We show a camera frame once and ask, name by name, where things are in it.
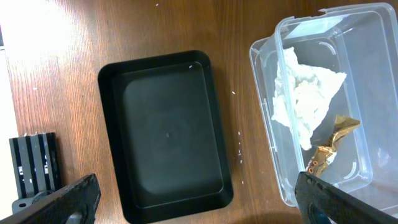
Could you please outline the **white paper napkin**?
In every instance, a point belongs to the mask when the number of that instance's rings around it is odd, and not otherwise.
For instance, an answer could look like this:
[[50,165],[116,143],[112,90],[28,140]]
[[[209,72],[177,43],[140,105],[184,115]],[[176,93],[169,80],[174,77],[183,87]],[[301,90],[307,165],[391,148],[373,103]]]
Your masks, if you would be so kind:
[[324,120],[331,99],[342,86],[347,74],[323,67],[298,63],[294,48],[284,50],[285,72],[294,104],[298,139],[302,149],[312,148],[310,138]]

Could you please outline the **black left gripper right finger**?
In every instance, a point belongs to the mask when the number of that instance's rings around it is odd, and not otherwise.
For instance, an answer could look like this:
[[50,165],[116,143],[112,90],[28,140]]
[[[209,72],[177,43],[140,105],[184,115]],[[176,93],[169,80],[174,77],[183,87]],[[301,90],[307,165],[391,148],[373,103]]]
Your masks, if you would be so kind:
[[397,218],[306,172],[298,175],[295,198],[304,223],[397,223]]

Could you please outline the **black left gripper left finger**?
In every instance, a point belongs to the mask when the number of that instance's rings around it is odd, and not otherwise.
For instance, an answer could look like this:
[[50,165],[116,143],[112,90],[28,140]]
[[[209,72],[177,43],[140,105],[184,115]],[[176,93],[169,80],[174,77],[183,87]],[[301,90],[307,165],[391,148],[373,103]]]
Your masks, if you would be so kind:
[[1,223],[94,223],[101,191],[95,174],[51,192],[12,203],[13,214]]

